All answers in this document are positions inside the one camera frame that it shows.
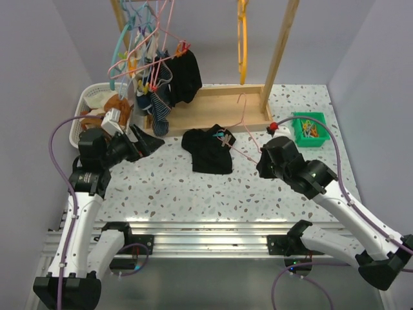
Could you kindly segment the pink wire hanger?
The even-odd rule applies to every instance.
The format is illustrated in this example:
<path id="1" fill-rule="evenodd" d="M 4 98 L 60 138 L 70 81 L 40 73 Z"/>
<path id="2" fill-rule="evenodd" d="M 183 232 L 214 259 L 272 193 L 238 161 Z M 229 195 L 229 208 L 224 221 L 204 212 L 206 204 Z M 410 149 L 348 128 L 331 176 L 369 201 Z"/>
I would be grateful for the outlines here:
<path id="1" fill-rule="evenodd" d="M 248 129 L 246 123 L 245 123 L 245 113 L 246 113 L 246 109 L 247 109 L 247 95 L 245 93 L 241 93 L 238 96 L 237 99 L 237 103 L 239 103 L 240 99 L 244 98 L 244 103 L 243 103 L 243 110 L 242 110 L 242 114 L 241 114 L 241 119 L 239 120 L 238 123 L 235 123 L 229 127 L 224 128 L 224 130 L 226 131 L 227 129 L 235 129 L 235 128 L 241 128 L 244 129 L 245 132 L 249 135 L 249 137 L 251 138 L 251 141 L 254 143 L 254 145 L 256 146 L 257 152 L 259 154 L 261 154 L 261 149 L 259 144 L 257 143 L 257 140 L 255 139 L 255 137 L 253 136 L 252 132 Z M 230 149 L 235 150 L 238 154 L 244 156 L 248 161 L 254 163 L 254 164 L 258 164 L 258 162 L 256 160 L 254 160 L 253 158 L 251 158 L 250 156 L 246 155 L 245 153 L 242 153 L 240 150 L 236 149 L 233 145 L 231 145 L 231 147 L 229 147 Z"/>

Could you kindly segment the black underwear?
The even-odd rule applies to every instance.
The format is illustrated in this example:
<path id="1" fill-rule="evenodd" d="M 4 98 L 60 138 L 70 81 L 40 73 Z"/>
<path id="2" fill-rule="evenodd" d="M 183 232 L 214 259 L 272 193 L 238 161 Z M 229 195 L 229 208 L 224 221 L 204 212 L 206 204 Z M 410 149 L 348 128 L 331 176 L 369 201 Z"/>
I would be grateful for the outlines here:
<path id="1" fill-rule="evenodd" d="M 207 130 L 191 129 L 183 134 L 181 146 L 192 156 L 192 171 L 204 174 L 231 174 L 233 171 L 232 157 L 228 146 L 221 146 L 221 142 L 212 135 L 218 130 L 224 129 L 215 124 Z M 232 136 L 230 144 L 236 142 L 236 138 L 229 131 L 226 134 Z"/>

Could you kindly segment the yellow plastic hanger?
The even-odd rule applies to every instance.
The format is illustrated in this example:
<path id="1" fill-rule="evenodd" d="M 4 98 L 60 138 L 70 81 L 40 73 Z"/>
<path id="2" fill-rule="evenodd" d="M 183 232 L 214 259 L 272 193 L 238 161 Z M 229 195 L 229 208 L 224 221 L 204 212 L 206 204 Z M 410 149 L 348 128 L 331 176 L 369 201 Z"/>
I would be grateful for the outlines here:
<path id="1" fill-rule="evenodd" d="M 237 61 L 240 85 L 245 84 L 248 67 L 247 6 L 246 0 L 237 2 Z"/>

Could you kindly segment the brown underwear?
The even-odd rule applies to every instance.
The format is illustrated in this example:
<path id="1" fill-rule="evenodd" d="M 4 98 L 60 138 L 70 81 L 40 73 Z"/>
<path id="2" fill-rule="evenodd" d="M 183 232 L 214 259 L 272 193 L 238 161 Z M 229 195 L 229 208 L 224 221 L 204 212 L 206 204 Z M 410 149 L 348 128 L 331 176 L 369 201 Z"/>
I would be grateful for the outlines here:
<path id="1" fill-rule="evenodd" d="M 101 108 L 92 109 L 91 111 L 82 111 L 81 116 L 83 116 L 83 118 L 81 119 L 81 128 L 87 130 L 101 127 L 105 114 L 106 112 Z"/>

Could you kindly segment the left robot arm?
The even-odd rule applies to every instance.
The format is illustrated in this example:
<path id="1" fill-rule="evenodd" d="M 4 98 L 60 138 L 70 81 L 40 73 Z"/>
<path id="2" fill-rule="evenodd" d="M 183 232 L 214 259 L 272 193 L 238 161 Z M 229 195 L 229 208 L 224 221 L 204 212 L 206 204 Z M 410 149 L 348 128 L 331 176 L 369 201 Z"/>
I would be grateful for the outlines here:
<path id="1" fill-rule="evenodd" d="M 69 197 L 63 232 L 46 276 L 34 280 L 33 291 L 48 309 L 95 309 L 102 279 L 118 253 L 137 249 L 150 256 L 154 238 L 138 239 L 126 222 L 108 222 L 91 248 L 92 231 L 106 189 L 110 170 L 122 161 L 135 162 L 152 155 L 164 140 L 151 136 L 136 125 L 130 126 L 136 140 L 124 132 L 110 136 L 92 128 L 79 136 L 79 156 L 67 179 Z"/>

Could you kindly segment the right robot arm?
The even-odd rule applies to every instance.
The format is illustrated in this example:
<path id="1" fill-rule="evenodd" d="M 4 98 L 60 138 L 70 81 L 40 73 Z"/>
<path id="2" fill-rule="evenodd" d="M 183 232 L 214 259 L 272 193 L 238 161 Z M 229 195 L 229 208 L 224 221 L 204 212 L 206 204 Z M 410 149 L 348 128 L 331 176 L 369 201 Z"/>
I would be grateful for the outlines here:
<path id="1" fill-rule="evenodd" d="M 287 232 L 284 254 L 305 250 L 332 256 L 356 268 L 371 286 L 386 291 L 412 258 L 412 235 L 384 224 L 347 191 L 338 175 L 319 160 L 305 160 L 286 136 L 261 148 L 256 166 L 260 178 L 280 179 L 333 215 L 350 233 L 330 233 L 300 220 Z"/>

